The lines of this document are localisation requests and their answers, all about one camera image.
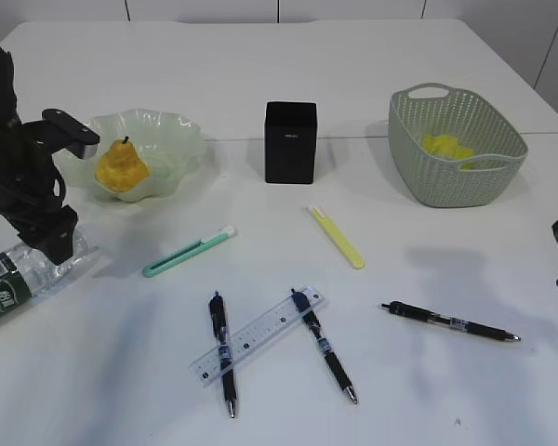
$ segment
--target yellow utility knife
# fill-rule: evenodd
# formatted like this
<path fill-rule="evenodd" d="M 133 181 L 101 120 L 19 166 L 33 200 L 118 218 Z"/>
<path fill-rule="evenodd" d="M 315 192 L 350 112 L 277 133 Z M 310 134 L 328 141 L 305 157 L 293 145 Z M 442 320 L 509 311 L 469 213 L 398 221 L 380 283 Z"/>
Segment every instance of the yellow utility knife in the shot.
<path fill-rule="evenodd" d="M 323 228 L 328 238 L 337 246 L 341 253 L 347 258 L 355 269 L 361 269 L 365 263 L 362 256 L 356 251 L 349 240 L 339 230 L 337 225 L 333 223 L 320 207 L 309 207 L 314 219 Z"/>

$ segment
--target pear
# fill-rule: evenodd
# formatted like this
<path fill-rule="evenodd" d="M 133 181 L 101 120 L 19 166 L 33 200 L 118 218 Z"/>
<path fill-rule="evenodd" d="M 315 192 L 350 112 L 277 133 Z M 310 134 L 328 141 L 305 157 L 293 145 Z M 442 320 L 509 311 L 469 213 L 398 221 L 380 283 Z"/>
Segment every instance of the pear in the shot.
<path fill-rule="evenodd" d="M 95 167 L 95 178 L 115 192 L 131 190 L 149 176 L 147 165 L 139 158 L 132 142 L 117 139 Z"/>

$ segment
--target pen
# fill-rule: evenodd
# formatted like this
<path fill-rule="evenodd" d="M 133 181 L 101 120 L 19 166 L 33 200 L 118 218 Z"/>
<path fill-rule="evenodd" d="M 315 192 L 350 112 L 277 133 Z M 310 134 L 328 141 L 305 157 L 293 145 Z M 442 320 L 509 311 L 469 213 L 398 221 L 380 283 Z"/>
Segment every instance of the pen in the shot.
<path fill-rule="evenodd" d="M 173 254 L 170 254 L 169 256 L 165 256 L 163 258 L 160 258 L 159 260 L 155 260 L 153 263 L 147 265 L 142 270 L 142 275 L 145 277 L 156 276 L 160 272 L 164 272 L 172 267 L 175 267 L 176 265 L 178 265 L 178 263 L 181 263 L 184 260 L 188 260 L 189 258 L 194 257 L 197 254 L 202 253 L 203 251 L 206 251 L 208 248 L 212 248 L 216 244 L 225 242 L 236 233 L 237 230 L 233 226 L 226 226 L 225 228 L 221 228 L 214 234 L 199 239 L 194 243 L 190 243 L 189 245 L 184 246 L 182 249 L 176 251 Z"/>
<path fill-rule="evenodd" d="M 461 332 L 469 333 L 470 335 L 483 336 L 497 341 L 518 342 L 521 340 L 521 338 L 516 334 L 500 330 L 499 328 L 492 328 L 480 323 L 464 321 L 457 318 L 448 318 L 438 313 L 433 313 L 427 309 L 413 307 L 397 300 L 393 300 L 391 304 L 382 304 L 382 307 L 387 309 L 391 314 L 396 314 L 397 316 L 403 316 L 404 318 L 414 319 L 416 321 L 444 325 L 451 330 L 459 330 Z"/>
<path fill-rule="evenodd" d="M 211 313 L 211 321 L 213 321 L 213 333 L 219 340 L 219 365 L 221 372 L 223 372 L 223 369 L 232 365 L 232 351 L 228 345 L 230 335 L 227 329 L 223 297 L 219 295 L 218 291 L 215 292 L 215 297 L 208 303 L 208 309 Z M 235 383 L 233 382 L 233 369 L 221 376 L 221 383 L 223 384 L 223 398 L 227 404 L 227 410 L 230 417 L 235 418 L 238 398 L 235 393 Z"/>
<path fill-rule="evenodd" d="M 300 313 L 310 308 L 310 302 L 305 294 L 297 292 L 294 289 L 291 290 L 291 293 L 291 298 L 294 301 L 294 304 L 296 304 L 296 307 L 298 307 Z M 333 348 L 328 343 L 328 340 L 323 336 L 320 322 L 318 321 L 318 318 L 316 318 L 314 311 L 310 309 L 306 315 L 302 316 L 302 319 L 314 335 L 316 342 L 318 342 L 318 347 L 325 357 L 326 365 L 328 365 L 331 373 L 337 379 L 341 390 L 343 390 L 350 397 L 354 404 L 357 404 L 357 396 L 353 390 L 352 381 L 350 381 L 350 378 L 345 374 L 345 371 L 343 370 L 337 355 L 333 351 Z"/>

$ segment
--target yellow sponge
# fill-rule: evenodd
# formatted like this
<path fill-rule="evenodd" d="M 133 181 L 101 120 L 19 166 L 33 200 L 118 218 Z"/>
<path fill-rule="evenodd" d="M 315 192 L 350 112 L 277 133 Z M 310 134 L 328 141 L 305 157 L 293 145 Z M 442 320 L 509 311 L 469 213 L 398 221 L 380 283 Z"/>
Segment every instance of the yellow sponge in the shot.
<path fill-rule="evenodd" d="M 464 160 L 473 156 L 473 149 L 469 147 L 459 146 L 458 139 L 442 134 L 438 137 L 425 135 L 421 141 L 421 148 L 427 153 L 443 160 Z M 461 169 L 471 169 L 472 163 L 466 163 Z"/>

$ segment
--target yellow object in basket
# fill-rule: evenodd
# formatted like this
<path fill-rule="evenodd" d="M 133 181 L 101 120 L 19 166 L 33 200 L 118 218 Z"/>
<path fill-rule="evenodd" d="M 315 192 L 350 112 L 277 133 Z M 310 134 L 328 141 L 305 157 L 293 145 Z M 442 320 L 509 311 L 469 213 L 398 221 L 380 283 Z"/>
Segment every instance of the yellow object in basket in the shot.
<path fill-rule="evenodd" d="M 473 156 L 473 149 L 469 147 L 459 146 L 458 139 L 451 135 L 440 135 L 433 137 L 432 135 L 424 135 L 421 141 L 421 148 L 427 153 L 444 160 L 464 160 Z M 471 169 L 472 163 L 466 163 L 461 169 Z"/>
<path fill-rule="evenodd" d="M 97 181 L 116 192 L 131 190 L 148 176 L 147 165 L 139 158 L 128 137 L 114 141 L 95 167 Z"/>

